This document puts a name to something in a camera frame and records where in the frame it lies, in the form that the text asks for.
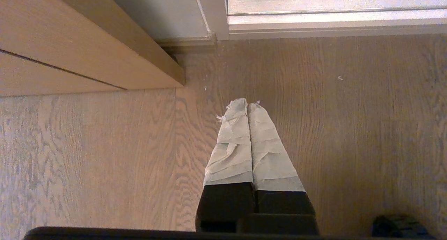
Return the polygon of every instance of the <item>cabinet panel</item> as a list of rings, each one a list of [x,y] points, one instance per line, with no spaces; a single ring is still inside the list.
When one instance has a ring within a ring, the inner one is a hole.
[[[0,52],[0,96],[120,90],[30,60]]]
[[[125,89],[180,87],[182,68],[113,0],[0,0],[0,49]]]

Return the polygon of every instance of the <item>wood grain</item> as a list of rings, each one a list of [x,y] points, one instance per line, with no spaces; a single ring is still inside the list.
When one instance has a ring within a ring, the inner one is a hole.
[[[3,52],[0,52],[0,64],[0,96],[120,90]]]
[[[1,238],[193,230],[215,115],[239,97],[270,113],[322,234],[408,213],[446,238],[446,54],[445,35],[224,41],[177,56],[183,88],[0,99]]]
[[[184,84],[182,68],[113,0],[0,5],[3,50],[125,89]]]

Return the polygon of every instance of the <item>floor plank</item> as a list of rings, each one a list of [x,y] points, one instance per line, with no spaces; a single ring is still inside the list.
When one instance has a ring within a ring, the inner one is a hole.
[[[0,99],[0,229],[193,230],[216,115],[270,113],[324,235],[409,213],[447,238],[447,36],[222,41],[178,89]]]

